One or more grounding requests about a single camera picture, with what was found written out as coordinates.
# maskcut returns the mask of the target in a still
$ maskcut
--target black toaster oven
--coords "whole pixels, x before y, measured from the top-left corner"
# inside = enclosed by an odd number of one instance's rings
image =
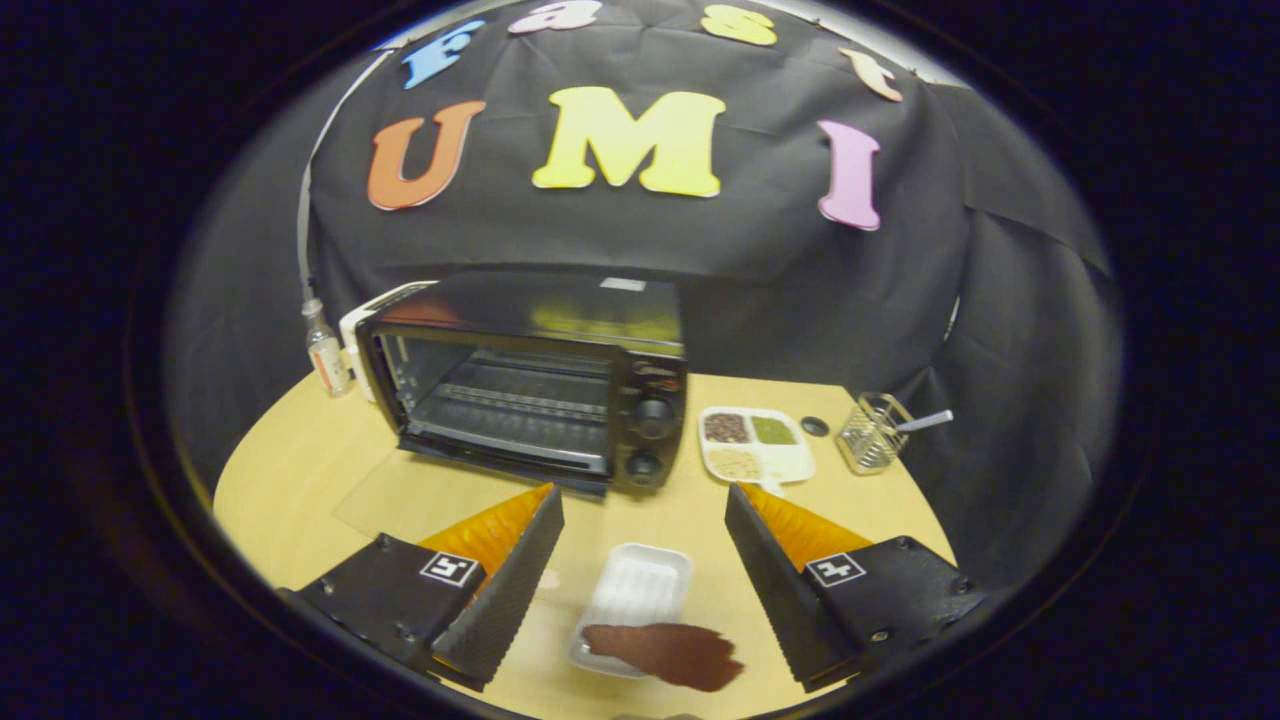
[[[402,450],[604,495],[666,482],[687,372],[669,283],[467,272],[356,325]]]

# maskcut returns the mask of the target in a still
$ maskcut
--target bottle label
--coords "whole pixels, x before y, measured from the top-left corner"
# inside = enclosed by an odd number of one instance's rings
[[[347,374],[347,368],[342,364],[342,354],[338,352],[338,338],[325,338],[310,347],[311,365],[316,369],[316,374],[320,375],[320,382],[324,383],[325,389],[329,392],[340,392],[351,377]]]

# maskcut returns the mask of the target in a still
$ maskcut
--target oven control knob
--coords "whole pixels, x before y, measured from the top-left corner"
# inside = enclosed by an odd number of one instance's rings
[[[627,474],[631,480],[640,486],[646,486],[662,471],[662,460],[645,451],[639,451],[627,457]]]
[[[645,439],[662,439],[676,429],[676,411],[671,404],[660,397],[648,397],[636,404],[632,414],[632,423],[640,437]]]

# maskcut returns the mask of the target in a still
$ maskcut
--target glass bottle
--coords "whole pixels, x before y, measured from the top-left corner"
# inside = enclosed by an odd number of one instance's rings
[[[351,373],[342,363],[338,337],[324,322],[324,302],[319,299],[302,304],[302,316],[307,320],[307,355],[316,377],[329,397],[342,397],[351,389]]]

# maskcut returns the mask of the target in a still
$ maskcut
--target white tray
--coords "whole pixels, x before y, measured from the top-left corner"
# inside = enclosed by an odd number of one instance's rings
[[[591,655],[582,628],[678,623],[692,577],[694,561],[682,552],[634,542],[614,547],[591,593],[591,605],[573,628],[570,662],[618,678],[646,676],[617,657]]]
[[[742,424],[746,425],[749,442],[712,442],[707,439],[707,416],[719,413],[741,415]],[[755,437],[755,427],[751,416],[771,418],[782,421],[796,439],[796,445],[765,445]],[[817,471],[813,461],[813,452],[805,441],[804,430],[792,420],[777,410],[763,410],[759,407],[708,407],[698,416],[698,439],[703,448],[703,465],[712,475],[731,483],[754,483],[772,495],[782,497],[781,483],[797,483],[808,480]],[[731,478],[716,471],[710,461],[710,452],[714,450],[741,450],[755,457],[760,468],[760,477],[756,479]]]

